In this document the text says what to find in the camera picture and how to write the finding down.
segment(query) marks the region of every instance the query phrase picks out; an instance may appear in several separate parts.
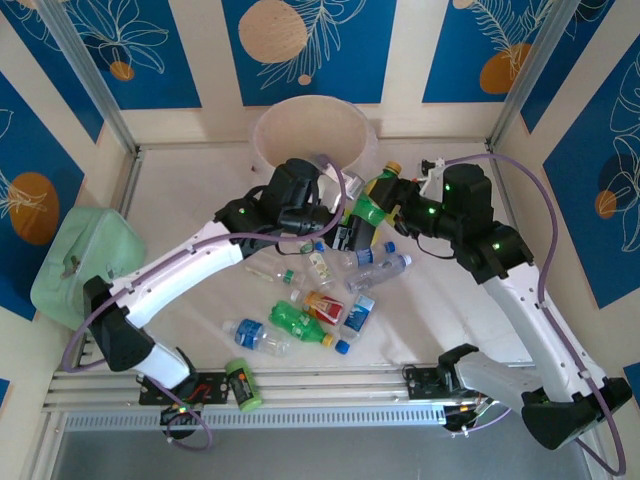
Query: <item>round bin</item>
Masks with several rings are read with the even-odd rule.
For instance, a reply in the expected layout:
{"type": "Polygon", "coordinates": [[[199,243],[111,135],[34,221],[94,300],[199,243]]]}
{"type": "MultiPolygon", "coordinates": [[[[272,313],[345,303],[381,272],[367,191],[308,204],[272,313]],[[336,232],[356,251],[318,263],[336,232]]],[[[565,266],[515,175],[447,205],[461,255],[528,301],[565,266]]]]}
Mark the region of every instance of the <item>round bin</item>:
{"type": "Polygon", "coordinates": [[[273,105],[254,124],[253,166],[262,183],[290,158],[308,159],[324,153],[341,168],[368,162],[378,140],[373,127],[354,105],[335,97],[305,95],[273,105]]]}

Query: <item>purple cable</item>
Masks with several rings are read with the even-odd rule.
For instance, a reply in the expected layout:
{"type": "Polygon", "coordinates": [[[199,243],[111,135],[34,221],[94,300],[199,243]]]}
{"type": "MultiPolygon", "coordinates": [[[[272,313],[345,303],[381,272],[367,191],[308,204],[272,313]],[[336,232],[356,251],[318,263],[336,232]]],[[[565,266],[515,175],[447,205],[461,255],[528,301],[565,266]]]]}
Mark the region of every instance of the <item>purple cable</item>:
{"type": "MultiPolygon", "coordinates": [[[[340,194],[341,194],[341,196],[340,196],[340,203],[338,205],[338,210],[336,211],[336,214],[333,216],[331,221],[324,228],[322,228],[321,230],[318,230],[317,232],[314,232],[314,233],[309,233],[307,235],[301,235],[301,236],[298,236],[298,237],[280,237],[280,236],[276,236],[276,235],[265,235],[265,234],[261,234],[261,233],[250,233],[250,232],[247,232],[247,233],[227,233],[227,234],[224,234],[224,235],[218,235],[217,237],[208,238],[206,240],[201,240],[200,242],[193,244],[193,249],[194,250],[199,250],[200,248],[211,246],[214,243],[223,242],[223,241],[226,241],[226,240],[235,240],[235,239],[262,240],[262,241],[274,242],[274,243],[276,243],[276,242],[302,242],[302,241],[316,239],[318,237],[321,237],[325,233],[328,233],[335,225],[338,224],[338,222],[342,218],[342,214],[344,213],[344,209],[345,209],[345,206],[347,204],[347,190],[346,190],[346,186],[345,186],[345,183],[344,183],[344,178],[342,177],[342,175],[340,175],[340,167],[338,167],[338,165],[331,158],[329,158],[328,156],[327,156],[327,161],[331,165],[331,167],[336,171],[336,174],[337,174],[336,176],[338,177],[338,185],[340,185],[340,194]]],[[[185,257],[187,255],[191,255],[191,254],[192,254],[192,251],[190,251],[190,250],[182,250],[181,252],[178,252],[175,255],[172,255],[171,257],[165,259],[164,261],[160,262],[155,267],[149,269],[149,271],[147,271],[144,274],[140,275],[140,277],[136,278],[133,282],[131,282],[132,288],[136,288],[136,287],[140,286],[143,282],[145,282],[147,279],[151,278],[152,276],[154,276],[158,272],[161,272],[162,270],[164,270],[165,268],[167,268],[168,266],[170,266],[174,262],[177,262],[178,260],[182,259],[183,257],[185,257]]],[[[78,343],[78,341],[80,340],[82,335],[84,335],[84,333],[86,332],[86,330],[89,327],[89,325],[91,325],[91,323],[102,312],[104,312],[107,308],[109,308],[111,305],[113,305],[115,302],[117,302],[119,299],[121,299],[127,292],[128,292],[127,289],[123,288],[119,292],[115,293],[109,300],[104,302],[95,311],[93,311],[86,318],[86,320],[84,322],[82,322],[82,325],[80,325],[78,330],[76,330],[74,332],[73,336],[69,340],[69,343],[67,344],[66,348],[64,349],[64,353],[62,354],[62,369],[65,372],[68,372],[68,373],[83,372],[85,370],[89,370],[89,369],[91,369],[91,368],[93,368],[93,367],[95,367],[97,365],[101,365],[101,364],[106,362],[106,360],[102,359],[102,360],[98,360],[96,362],[90,363],[89,365],[84,365],[82,367],[74,368],[74,367],[71,366],[71,355],[73,353],[73,350],[74,350],[76,344],[78,343]]],[[[169,389],[166,388],[164,385],[162,385],[158,380],[155,380],[155,379],[153,379],[151,377],[147,377],[147,378],[149,378],[149,380],[156,387],[158,387],[158,389],[160,389],[160,391],[162,391],[162,393],[167,395],[175,403],[177,403],[178,405],[180,405],[182,407],[186,407],[187,408],[187,412],[200,425],[202,425],[202,427],[204,428],[204,430],[207,433],[207,444],[204,447],[190,447],[190,446],[185,445],[185,444],[183,444],[182,442],[179,442],[179,441],[172,441],[172,444],[177,446],[177,447],[179,447],[179,448],[182,448],[184,450],[191,450],[191,451],[203,451],[203,450],[208,450],[209,448],[211,448],[213,446],[213,434],[211,432],[211,429],[207,426],[206,422],[202,419],[202,417],[200,417],[200,415],[198,415],[196,412],[191,410],[191,408],[189,408],[188,405],[186,405],[182,400],[180,400],[177,396],[175,396],[173,393],[171,393],[169,391],[169,389]]],[[[170,425],[168,425],[167,426],[167,432],[166,432],[167,437],[170,436],[170,428],[171,428],[170,425]]]]}
{"type": "MultiPolygon", "coordinates": [[[[460,158],[448,160],[445,163],[447,165],[455,165],[457,163],[471,162],[475,160],[490,160],[490,159],[507,162],[513,165],[514,167],[516,167],[521,172],[523,172],[525,175],[527,175],[533,181],[533,183],[536,184],[536,187],[538,187],[538,190],[540,190],[540,193],[544,198],[544,202],[547,204],[547,208],[549,209],[549,215],[551,216],[552,234],[551,234],[551,245],[549,246],[549,253],[547,254],[547,258],[542,264],[542,269],[540,270],[540,277],[538,278],[538,303],[542,308],[542,312],[544,313],[544,316],[547,318],[547,320],[551,324],[551,327],[556,332],[556,335],[558,335],[558,337],[566,347],[567,351],[569,352],[569,355],[571,355],[571,358],[573,359],[575,364],[578,366],[578,369],[581,372],[588,372],[587,366],[582,361],[580,354],[578,354],[576,349],[573,348],[571,341],[567,338],[566,334],[564,333],[560,325],[558,325],[558,322],[556,321],[555,317],[553,316],[549,308],[546,307],[546,302],[544,298],[545,285],[547,283],[547,277],[549,275],[549,268],[551,267],[551,261],[553,260],[553,256],[555,255],[556,249],[558,247],[558,217],[556,215],[555,207],[553,206],[553,201],[551,200],[551,197],[549,196],[549,193],[547,193],[547,190],[542,184],[542,182],[538,179],[538,177],[536,177],[536,175],[531,170],[529,170],[527,167],[522,165],[517,160],[514,160],[511,157],[507,157],[506,155],[499,155],[497,153],[482,153],[479,155],[469,155],[467,157],[460,157],[460,158]]],[[[607,424],[609,425],[609,429],[611,430],[611,436],[613,437],[613,443],[615,445],[616,454],[618,456],[618,470],[614,470],[610,465],[606,463],[604,459],[602,459],[596,452],[594,452],[588,445],[586,445],[579,438],[576,439],[576,443],[580,445],[591,457],[593,457],[593,459],[608,473],[616,477],[622,476],[627,471],[627,459],[624,454],[624,447],[622,446],[622,439],[620,438],[618,427],[616,426],[616,422],[613,419],[613,413],[609,409],[607,402],[605,401],[604,397],[600,393],[600,390],[598,390],[598,386],[595,384],[593,379],[590,376],[588,376],[584,380],[587,383],[587,385],[589,385],[589,388],[591,389],[591,391],[593,392],[593,395],[598,401],[598,404],[600,405],[600,408],[602,409],[602,412],[604,413],[604,416],[607,420],[607,424]]]]}
{"type": "MultiPolygon", "coordinates": [[[[478,425],[476,427],[473,428],[468,428],[466,430],[466,433],[472,433],[472,432],[477,432],[478,430],[482,430],[483,428],[487,428],[490,427],[491,425],[495,425],[496,423],[498,423],[500,420],[502,420],[504,417],[506,417],[507,415],[509,415],[509,412],[511,412],[510,408],[507,408],[504,412],[502,412],[500,415],[498,415],[496,418],[494,418],[493,420],[491,420],[490,422],[487,423],[483,423],[482,425],[478,425]]],[[[453,432],[453,436],[456,437],[458,435],[464,435],[465,432],[453,432]]]]}

